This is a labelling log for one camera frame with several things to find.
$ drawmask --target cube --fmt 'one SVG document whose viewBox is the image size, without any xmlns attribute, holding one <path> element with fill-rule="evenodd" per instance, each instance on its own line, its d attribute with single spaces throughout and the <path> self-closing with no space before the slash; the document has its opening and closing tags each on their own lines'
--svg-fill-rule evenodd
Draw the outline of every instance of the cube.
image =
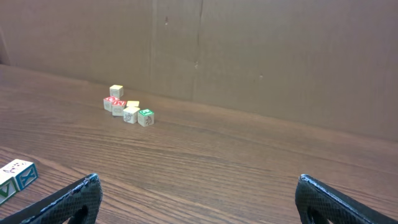
<svg viewBox="0 0 398 224">
<path fill-rule="evenodd" d="M 104 108 L 109 111 L 112 112 L 112 102 L 119 100 L 119 98 L 114 97 L 114 96 L 110 96 L 104 99 Z"/>
<path fill-rule="evenodd" d="M 131 124 L 135 124 L 137 122 L 138 111 L 139 108 L 136 108 L 135 106 L 130 106 L 124 109 L 123 110 L 124 121 Z"/>
<path fill-rule="evenodd" d="M 123 96 L 123 86 L 113 85 L 109 88 L 109 93 L 111 96 L 120 98 Z"/>
<path fill-rule="evenodd" d="M 14 178 L 18 191 L 21 191 L 37 179 L 37 170 L 33 162 L 14 159 L 1 168 L 0 176 L 3 175 L 10 175 Z"/>
<path fill-rule="evenodd" d="M 155 123 L 155 113 L 150 109 L 141 110 L 138 112 L 138 123 L 142 127 L 146 127 Z"/>
<path fill-rule="evenodd" d="M 18 192 L 14 178 L 9 174 L 0 175 L 0 206 Z"/>
<path fill-rule="evenodd" d="M 112 115 L 123 116 L 123 110 L 126 107 L 127 102 L 123 100 L 117 100 L 112 102 Z"/>
<path fill-rule="evenodd" d="M 130 106 L 138 107 L 139 101 L 127 101 L 127 107 L 130 107 Z"/>
</svg>

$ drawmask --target white block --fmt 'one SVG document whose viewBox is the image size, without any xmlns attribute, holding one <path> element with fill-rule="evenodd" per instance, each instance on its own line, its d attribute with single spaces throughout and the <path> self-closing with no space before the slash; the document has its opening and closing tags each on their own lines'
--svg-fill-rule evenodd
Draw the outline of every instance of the white block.
<svg viewBox="0 0 398 224">
<path fill-rule="evenodd" d="M 123 96 L 123 86 L 113 85 L 109 88 L 109 93 L 111 96 L 120 98 Z"/>
<path fill-rule="evenodd" d="M 127 102 L 123 100 L 118 100 L 112 102 L 112 115 L 113 116 L 123 116 L 123 110 L 126 107 Z"/>
<path fill-rule="evenodd" d="M 18 190 L 23 190 L 37 179 L 37 170 L 33 162 L 14 159 L 12 162 L 1 168 L 0 176 L 3 175 L 12 176 Z"/>
<path fill-rule="evenodd" d="M 124 121 L 131 124 L 135 124 L 137 122 L 138 111 L 139 108 L 136 108 L 135 106 L 130 106 L 124 109 L 123 110 Z"/>
<path fill-rule="evenodd" d="M 0 205 L 6 203 L 8 199 L 18 192 L 17 184 L 12 175 L 0 175 Z"/>
<path fill-rule="evenodd" d="M 139 101 L 127 101 L 127 107 L 130 107 L 130 106 L 138 107 Z"/>
<path fill-rule="evenodd" d="M 104 99 L 104 108 L 109 111 L 112 112 L 112 102 L 119 100 L 119 98 L 114 97 L 114 96 L 110 96 Z"/>
<path fill-rule="evenodd" d="M 146 127 L 155 123 L 155 113 L 150 109 L 141 110 L 137 115 L 138 123 Z"/>
</svg>

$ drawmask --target brown tabletop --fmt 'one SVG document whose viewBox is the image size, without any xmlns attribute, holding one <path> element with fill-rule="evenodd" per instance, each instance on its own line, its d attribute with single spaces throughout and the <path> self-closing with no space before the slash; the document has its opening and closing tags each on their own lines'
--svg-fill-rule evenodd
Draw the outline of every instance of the brown tabletop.
<svg viewBox="0 0 398 224">
<path fill-rule="evenodd" d="M 398 219 L 398 143 L 126 89 L 143 128 L 103 108 L 109 85 L 0 65 L 0 166 L 39 178 L 4 218 L 96 172 L 98 223 L 300 223 L 300 174 Z"/>
</svg>

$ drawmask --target wooden block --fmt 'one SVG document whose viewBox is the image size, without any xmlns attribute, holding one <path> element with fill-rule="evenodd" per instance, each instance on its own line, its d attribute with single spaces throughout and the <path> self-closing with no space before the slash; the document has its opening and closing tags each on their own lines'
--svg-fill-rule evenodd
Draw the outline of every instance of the wooden block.
<svg viewBox="0 0 398 224">
<path fill-rule="evenodd" d="M 0 206 L 18 192 L 14 178 L 9 174 L 0 175 Z"/>
<path fill-rule="evenodd" d="M 109 88 L 109 93 L 111 96 L 120 98 L 123 96 L 123 86 L 113 85 Z"/>
<path fill-rule="evenodd" d="M 137 122 L 137 114 L 138 114 L 139 108 L 135 106 L 130 106 L 127 107 L 126 109 L 123 110 L 123 115 L 124 115 L 124 121 L 135 124 Z"/>
<path fill-rule="evenodd" d="M 114 97 L 114 96 L 110 96 L 104 99 L 104 108 L 109 111 L 112 112 L 112 102 L 119 100 L 119 98 Z"/>
<path fill-rule="evenodd" d="M 123 109 L 126 107 L 127 102 L 123 100 L 117 100 L 112 102 L 112 115 L 123 116 Z"/>
<path fill-rule="evenodd" d="M 20 159 L 14 159 L 1 168 L 0 176 L 3 175 L 10 175 L 14 178 L 19 191 L 24 190 L 38 177 L 35 164 Z"/>
<path fill-rule="evenodd" d="M 146 127 L 155 123 L 155 113 L 150 109 L 141 110 L 138 112 L 138 123 Z"/>
<path fill-rule="evenodd" d="M 127 107 L 129 107 L 129 106 L 138 107 L 139 106 L 139 101 L 127 101 Z"/>
</svg>

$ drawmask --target toy block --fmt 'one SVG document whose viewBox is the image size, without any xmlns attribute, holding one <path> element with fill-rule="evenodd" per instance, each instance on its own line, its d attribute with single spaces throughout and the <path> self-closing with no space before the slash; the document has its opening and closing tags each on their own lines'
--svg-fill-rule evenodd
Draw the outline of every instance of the toy block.
<svg viewBox="0 0 398 224">
<path fill-rule="evenodd" d="M 24 190 L 38 177 L 35 164 L 20 159 L 14 159 L 1 168 L 0 176 L 3 175 L 10 175 L 14 178 L 18 191 Z"/>
<path fill-rule="evenodd" d="M 141 110 L 138 112 L 138 123 L 142 127 L 146 127 L 155 123 L 155 113 L 150 109 Z"/>
<path fill-rule="evenodd" d="M 123 116 L 123 109 L 126 107 L 127 102 L 123 100 L 117 100 L 112 102 L 112 115 Z"/>
<path fill-rule="evenodd" d="M 123 110 L 123 115 L 124 115 L 124 121 L 135 124 L 137 122 L 137 112 L 139 111 L 139 108 L 136 108 L 135 106 L 130 106 L 126 109 Z"/>
<path fill-rule="evenodd" d="M 109 93 L 111 96 L 120 98 L 123 96 L 123 86 L 113 85 L 109 88 Z"/>
<path fill-rule="evenodd" d="M 127 107 L 129 107 L 129 106 L 138 107 L 139 106 L 139 101 L 127 101 Z"/>
<path fill-rule="evenodd" d="M 114 96 L 110 96 L 104 99 L 104 108 L 109 111 L 112 112 L 112 102 L 119 100 L 119 98 L 114 97 Z"/>
<path fill-rule="evenodd" d="M 18 192 L 14 178 L 9 174 L 0 175 L 0 205 L 6 203 L 8 199 Z"/>
</svg>

